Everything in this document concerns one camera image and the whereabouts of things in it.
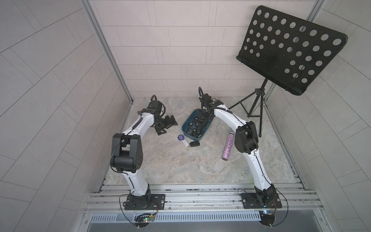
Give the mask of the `teal plastic storage box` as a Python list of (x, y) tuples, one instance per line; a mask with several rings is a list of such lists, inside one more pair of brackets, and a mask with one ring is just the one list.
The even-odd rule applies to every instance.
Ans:
[(206, 134), (213, 119), (206, 119), (203, 117), (201, 109), (194, 110), (182, 125), (182, 132), (185, 137), (200, 141)]

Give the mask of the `black silver-edged key fob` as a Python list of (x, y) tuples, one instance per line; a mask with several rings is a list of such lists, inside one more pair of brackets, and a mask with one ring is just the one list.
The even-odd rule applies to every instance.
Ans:
[(192, 133), (192, 136), (195, 137), (195, 138), (200, 138), (203, 136), (203, 133), (201, 130), (194, 130), (193, 133)]

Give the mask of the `black key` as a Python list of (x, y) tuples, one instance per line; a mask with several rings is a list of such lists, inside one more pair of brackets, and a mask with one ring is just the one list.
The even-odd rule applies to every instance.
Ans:
[(193, 142), (190, 143), (190, 146), (191, 147), (198, 147), (198, 146), (200, 146), (200, 142), (199, 141), (193, 141)]

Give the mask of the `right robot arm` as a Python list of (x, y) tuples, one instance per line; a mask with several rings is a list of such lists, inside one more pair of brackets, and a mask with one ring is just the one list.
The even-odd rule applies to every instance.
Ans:
[(223, 102), (213, 100), (207, 93), (203, 93), (202, 88), (199, 88), (198, 91), (202, 107), (201, 116), (205, 119), (217, 117), (234, 130), (235, 147), (247, 160), (253, 176), (258, 206), (277, 206), (279, 196), (262, 164), (258, 145), (259, 139), (254, 122), (247, 122), (236, 116)]

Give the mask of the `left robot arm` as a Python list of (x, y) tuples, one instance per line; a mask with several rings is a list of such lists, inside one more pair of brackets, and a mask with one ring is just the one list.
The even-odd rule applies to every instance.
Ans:
[(166, 116), (165, 113), (166, 107), (153, 95), (148, 107), (138, 112), (135, 122), (113, 136), (110, 167), (122, 174), (130, 186), (126, 208), (147, 208), (152, 205), (150, 186), (140, 170), (144, 159), (142, 137), (149, 128), (154, 128), (157, 135), (163, 135), (167, 129), (178, 125), (174, 116)]

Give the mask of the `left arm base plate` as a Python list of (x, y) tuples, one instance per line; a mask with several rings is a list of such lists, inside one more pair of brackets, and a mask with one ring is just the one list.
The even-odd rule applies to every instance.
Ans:
[(165, 194), (151, 194), (151, 196), (134, 196), (130, 194), (122, 205), (125, 210), (163, 210), (165, 197)]

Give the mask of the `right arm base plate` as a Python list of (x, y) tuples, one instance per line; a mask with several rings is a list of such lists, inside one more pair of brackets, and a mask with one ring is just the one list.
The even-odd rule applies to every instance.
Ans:
[(257, 193), (239, 193), (244, 209), (277, 209), (282, 208), (282, 202), (278, 194), (269, 199)]

